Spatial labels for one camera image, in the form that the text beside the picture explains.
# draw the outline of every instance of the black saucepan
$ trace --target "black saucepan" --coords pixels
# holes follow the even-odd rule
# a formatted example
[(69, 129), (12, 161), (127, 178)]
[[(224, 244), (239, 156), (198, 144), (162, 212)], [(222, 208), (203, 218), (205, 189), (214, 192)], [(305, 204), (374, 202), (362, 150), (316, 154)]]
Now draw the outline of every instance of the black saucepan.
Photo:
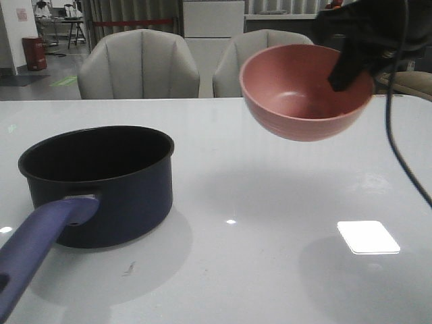
[(173, 140), (139, 126), (78, 130), (44, 140), (18, 161), (35, 211), (0, 250), (0, 323), (52, 243), (101, 248), (160, 224), (173, 202)]

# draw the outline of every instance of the chair backrest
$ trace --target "chair backrest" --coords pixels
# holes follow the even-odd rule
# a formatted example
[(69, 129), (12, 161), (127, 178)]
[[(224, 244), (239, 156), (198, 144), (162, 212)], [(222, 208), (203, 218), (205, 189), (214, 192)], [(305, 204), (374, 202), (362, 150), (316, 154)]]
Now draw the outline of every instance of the chair backrest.
[(312, 44), (312, 41), (302, 34), (270, 29), (246, 32), (233, 37), (222, 53), (213, 74), (214, 96), (241, 97), (238, 76), (242, 64), (262, 49), (288, 44)]
[(83, 99), (196, 98), (199, 83), (186, 41), (149, 29), (102, 38), (78, 73)]

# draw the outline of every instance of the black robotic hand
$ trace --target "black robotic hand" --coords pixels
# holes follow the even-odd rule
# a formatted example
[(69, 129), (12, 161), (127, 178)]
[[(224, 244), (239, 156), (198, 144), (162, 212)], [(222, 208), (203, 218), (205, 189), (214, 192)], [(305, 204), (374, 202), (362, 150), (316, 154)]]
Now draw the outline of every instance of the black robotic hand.
[[(408, 0), (408, 29), (402, 59), (422, 56), (432, 40), (432, 0)], [(359, 0), (339, 9), (321, 11), (313, 22), (314, 42), (335, 34), (344, 45), (329, 82), (343, 91), (363, 70), (374, 76), (394, 62), (404, 34), (404, 0)]]

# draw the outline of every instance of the pot handle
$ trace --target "pot handle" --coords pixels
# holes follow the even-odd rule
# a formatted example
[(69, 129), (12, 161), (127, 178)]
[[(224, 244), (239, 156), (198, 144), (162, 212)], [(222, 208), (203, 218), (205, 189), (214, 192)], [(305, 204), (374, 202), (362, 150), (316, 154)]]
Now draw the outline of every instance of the pot handle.
[(93, 196), (48, 202), (33, 211), (0, 249), (0, 323), (6, 322), (24, 290), (66, 225), (80, 225), (97, 211)]

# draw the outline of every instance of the pink bowl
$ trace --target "pink bowl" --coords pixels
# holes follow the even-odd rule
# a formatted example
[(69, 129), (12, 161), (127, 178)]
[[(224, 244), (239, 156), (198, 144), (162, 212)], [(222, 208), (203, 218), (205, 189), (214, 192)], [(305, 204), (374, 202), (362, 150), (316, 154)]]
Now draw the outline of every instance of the pink bowl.
[(351, 125), (372, 97), (373, 79), (362, 72), (345, 91), (327, 81), (339, 52), (316, 45), (269, 47), (240, 70), (243, 97), (254, 118), (290, 140), (313, 141)]

